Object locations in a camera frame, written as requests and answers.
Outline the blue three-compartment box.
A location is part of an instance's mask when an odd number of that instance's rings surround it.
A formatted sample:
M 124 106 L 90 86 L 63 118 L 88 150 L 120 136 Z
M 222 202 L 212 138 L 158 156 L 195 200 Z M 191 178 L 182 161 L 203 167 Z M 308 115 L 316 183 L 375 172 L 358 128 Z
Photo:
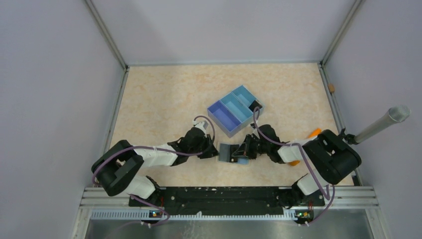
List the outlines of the blue three-compartment box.
M 253 112 L 248 107 L 254 100 L 263 105 L 260 109 L 263 113 L 265 105 L 249 89 L 240 85 L 210 105 L 208 116 L 227 137 L 232 138 L 253 122 Z

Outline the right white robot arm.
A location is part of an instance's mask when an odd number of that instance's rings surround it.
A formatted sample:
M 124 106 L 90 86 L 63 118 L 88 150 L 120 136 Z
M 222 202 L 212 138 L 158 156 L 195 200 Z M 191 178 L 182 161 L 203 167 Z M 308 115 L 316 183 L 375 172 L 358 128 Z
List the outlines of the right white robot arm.
M 338 184 L 362 162 L 359 154 L 329 129 L 305 140 L 282 142 L 269 124 L 247 134 L 230 156 L 256 159 L 261 154 L 278 164 L 302 161 L 308 166 L 310 172 L 292 186 L 292 199 L 298 205 L 305 205 L 312 199 L 312 193 L 325 186 Z

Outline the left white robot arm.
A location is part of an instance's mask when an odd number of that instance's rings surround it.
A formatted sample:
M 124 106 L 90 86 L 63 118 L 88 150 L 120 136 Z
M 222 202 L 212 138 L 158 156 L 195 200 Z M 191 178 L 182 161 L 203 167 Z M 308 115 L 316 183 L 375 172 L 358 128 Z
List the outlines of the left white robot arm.
M 151 177 L 138 175 L 140 169 L 177 166 L 192 156 L 207 159 L 217 155 L 210 134 L 193 127 L 185 136 L 160 146 L 133 146 L 127 140 L 120 140 L 92 165 L 91 171 L 108 196 L 132 194 L 153 206 L 160 198 L 159 187 Z

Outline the black credit card stack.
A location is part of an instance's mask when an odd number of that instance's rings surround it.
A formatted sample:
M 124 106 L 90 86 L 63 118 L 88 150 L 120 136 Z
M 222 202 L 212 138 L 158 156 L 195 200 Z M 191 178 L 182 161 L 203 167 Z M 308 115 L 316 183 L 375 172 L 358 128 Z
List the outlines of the black credit card stack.
M 259 101 L 254 100 L 248 108 L 253 112 L 256 108 L 263 108 L 263 105 Z

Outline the single black credit card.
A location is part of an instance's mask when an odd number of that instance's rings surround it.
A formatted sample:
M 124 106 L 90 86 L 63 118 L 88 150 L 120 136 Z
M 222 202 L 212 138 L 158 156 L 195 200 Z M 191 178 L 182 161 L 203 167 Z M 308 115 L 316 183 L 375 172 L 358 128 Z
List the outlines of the single black credit card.
M 219 145 L 218 162 L 234 163 L 232 154 L 237 149 L 236 144 L 221 143 Z

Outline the beige card holder wallet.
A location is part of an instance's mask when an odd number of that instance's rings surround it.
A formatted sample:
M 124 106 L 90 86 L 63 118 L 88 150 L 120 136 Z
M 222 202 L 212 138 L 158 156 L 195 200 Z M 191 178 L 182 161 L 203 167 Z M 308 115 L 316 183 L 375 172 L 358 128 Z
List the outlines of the beige card holder wallet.
M 239 148 L 240 144 L 220 143 L 217 161 L 236 165 L 249 165 L 250 160 L 246 157 L 240 156 L 240 153 L 237 152 Z

